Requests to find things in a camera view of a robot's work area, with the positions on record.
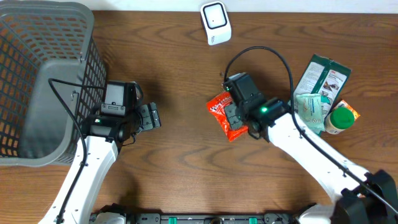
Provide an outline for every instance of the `wood grain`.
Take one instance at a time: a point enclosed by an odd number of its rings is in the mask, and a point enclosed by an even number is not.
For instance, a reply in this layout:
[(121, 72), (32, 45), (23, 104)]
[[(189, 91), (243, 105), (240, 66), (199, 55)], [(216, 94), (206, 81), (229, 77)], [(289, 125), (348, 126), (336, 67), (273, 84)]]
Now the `wood grain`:
[[(361, 117), (322, 137), (342, 154), (398, 180), (398, 16), (230, 13), (233, 37), (208, 46), (199, 13), (97, 11), (95, 41), (109, 78), (138, 82), (158, 104), (162, 127), (122, 149), (95, 209), (120, 203), (165, 213), (256, 213), (329, 203), (322, 188), (280, 149), (243, 136), (229, 143), (206, 110), (220, 72), (245, 47), (266, 45), (289, 62), (297, 84), (313, 54), (353, 69), (341, 93)], [(289, 81), (265, 51), (231, 69), (249, 72), (268, 96), (287, 100)], [(37, 223), (68, 167), (0, 167), (0, 223)]]

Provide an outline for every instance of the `cable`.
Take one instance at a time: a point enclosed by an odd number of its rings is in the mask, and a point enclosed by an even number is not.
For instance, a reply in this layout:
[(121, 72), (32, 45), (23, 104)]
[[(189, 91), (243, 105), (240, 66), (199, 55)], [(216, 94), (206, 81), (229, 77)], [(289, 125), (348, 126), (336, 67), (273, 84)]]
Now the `cable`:
[(327, 159), (330, 160), (330, 162), (334, 163), (334, 165), (336, 165), (339, 169), (341, 169), (343, 171), (344, 174), (348, 175), (349, 177), (351, 177), (352, 179), (354, 179), (355, 181), (357, 181), (357, 183), (363, 187), (364, 189), (366, 189), (370, 194), (372, 194), (373, 196), (375, 196), (377, 199), (379, 199), (384, 205), (386, 205), (387, 207), (389, 207), (396, 215), (398, 215), (398, 211), (397, 209), (395, 209), (389, 202), (386, 201), (386, 199), (384, 199), (382, 196), (380, 196), (379, 194), (377, 194), (375, 191), (373, 191), (367, 184), (365, 184), (359, 177), (357, 177), (355, 174), (353, 174), (349, 169), (345, 168), (343, 165), (341, 165), (339, 162), (337, 162), (334, 158), (332, 158), (329, 154), (327, 154), (321, 147), (319, 147), (317, 144), (315, 144), (306, 134), (305, 134), (305, 130), (302, 130), (301, 127), (299, 126), (299, 124), (297, 123), (296, 117), (295, 117), (295, 113), (294, 113), (294, 94), (293, 94), (293, 76), (292, 76), (292, 72), (290, 71), (290, 67), (287, 64), (285, 58), (283, 58), (283, 56), (281, 56), (281, 54), (279, 54), (276, 50), (270, 48), (270, 47), (265, 47), (265, 46), (253, 46), (253, 47), (248, 47), (244, 50), (242, 50), (240, 53), (238, 53), (234, 58), (232, 58), (232, 60), (228, 63), (226, 69), (225, 69), (225, 73), (224, 73), (224, 82), (227, 80), (227, 74), (228, 74), (228, 70), (230, 68), (230, 66), (232, 65), (232, 63), (242, 54), (244, 54), (245, 52), (248, 52), (249, 50), (253, 50), (253, 49), (264, 49), (264, 50), (268, 50), (272, 53), (274, 53), (276, 56), (279, 57), (279, 59), (282, 61), (282, 63), (284, 64), (287, 73), (289, 75), (289, 82), (290, 82), (290, 100), (291, 100), (291, 107), (290, 107), (290, 113), (292, 114), (292, 119), (293, 119), (293, 123), (296, 126), (298, 132), (300, 133), (301, 136), (303, 136), (308, 143), (310, 143), (318, 152), (320, 152), (322, 155), (324, 155)]
[(75, 125), (75, 128), (77, 129), (79, 135), (80, 135), (80, 139), (81, 139), (81, 144), (83, 145), (83, 160), (80, 163), (80, 167), (79, 170), (76, 173), (75, 179), (73, 180), (67, 195), (65, 196), (65, 199), (62, 203), (61, 209), (60, 209), (60, 213), (57, 215), (56, 220), (57, 220), (57, 224), (61, 224), (63, 222), (63, 213), (65, 210), (65, 207), (67, 206), (67, 203), (69, 201), (69, 198), (72, 194), (73, 189), (75, 188), (75, 185), (77, 183), (77, 180), (79, 179), (79, 176), (81, 174), (81, 172), (83, 171), (84, 166), (86, 166), (86, 161), (87, 161), (87, 146), (86, 146), (86, 142), (84, 141), (83, 138), (83, 134), (81, 133), (81, 129), (80, 126), (75, 118), (75, 116), (73, 115), (73, 113), (70, 111), (68, 105), (64, 102), (64, 100), (62, 99), (62, 97), (60, 96), (60, 94), (58, 93), (58, 91), (55, 89), (53, 82), (57, 82), (57, 83), (62, 83), (62, 84), (66, 84), (66, 85), (71, 85), (71, 86), (79, 86), (82, 88), (97, 88), (97, 89), (102, 89), (102, 90), (106, 90), (105, 87), (100, 87), (100, 86), (86, 86), (86, 85), (80, 85), (80, 84), (76, 84), (76, 83), (70, 83), (70, 82), (65, 82), (62, 80), (57, 80), (54, 78), (49, 78), (49, 84), (50, 87), (52, 89), (52, 91), (54, 92), (54, 95), (58, 98), (58, 100), (60, 101), (60, 103), (62, 104), (63, 108), (67, 111), (67, 113), (69, 114), (69, 117), (72, 119), (73, 124)]

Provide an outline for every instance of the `plastic bottle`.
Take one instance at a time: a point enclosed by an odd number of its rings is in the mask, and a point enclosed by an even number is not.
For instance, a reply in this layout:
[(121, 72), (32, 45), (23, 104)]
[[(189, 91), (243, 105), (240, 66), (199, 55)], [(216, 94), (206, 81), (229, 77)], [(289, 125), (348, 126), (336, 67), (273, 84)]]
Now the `plastic bottle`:
[(347, 108), (337, 108), (325, 118), (325, 131), (338, 134), (354, 124), (354, 114)]

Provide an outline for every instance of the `basket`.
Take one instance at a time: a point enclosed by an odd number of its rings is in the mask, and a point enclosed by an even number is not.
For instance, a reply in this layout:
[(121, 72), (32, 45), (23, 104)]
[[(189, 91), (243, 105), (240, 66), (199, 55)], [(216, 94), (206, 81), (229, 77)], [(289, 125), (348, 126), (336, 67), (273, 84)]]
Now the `basket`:
[[(0, 165), (71, 164), (78, 133), (49, 87), (105, 86), (94, 16), (74, 2), (0, 2)], [(104, 91), (55, 83), (80, 123)]]

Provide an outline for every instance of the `green and white package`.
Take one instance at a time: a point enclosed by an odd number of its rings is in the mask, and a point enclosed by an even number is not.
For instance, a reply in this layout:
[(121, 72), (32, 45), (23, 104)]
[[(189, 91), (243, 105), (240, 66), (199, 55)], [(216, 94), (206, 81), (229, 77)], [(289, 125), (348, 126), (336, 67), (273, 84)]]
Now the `green and white package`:
[(298, 115), (304, 123), (314, 132), (325, 130), (322, 116), (321, 94), (305, 93), (296, 96)]
[(321, 94), (322, 116), (325, 119), (350, 74), (351, 69), (326, 57), (313, 55), (293, 93), (295, 111), (298, 111), (297, 95), (319, 93)]

